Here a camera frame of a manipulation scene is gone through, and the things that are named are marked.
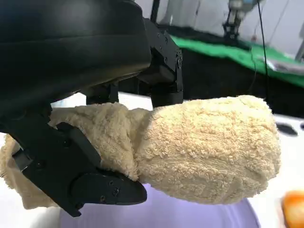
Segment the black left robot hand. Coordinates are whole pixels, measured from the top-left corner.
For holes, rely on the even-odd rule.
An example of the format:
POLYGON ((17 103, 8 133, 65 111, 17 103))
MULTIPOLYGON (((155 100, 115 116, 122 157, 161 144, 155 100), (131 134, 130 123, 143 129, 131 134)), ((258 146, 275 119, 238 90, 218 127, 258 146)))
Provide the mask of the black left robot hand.
POLYGON ((86 203, 134 205, 147 192, 101 166, 76 127, 48 124, 51 104, 81 92, 118 99, 117 82, 137 77, 155 107, 183 101, 182 54, 132 0, 3 0, 0 3, 0 130, 20 148, 21 175, 72 217, 86 203))

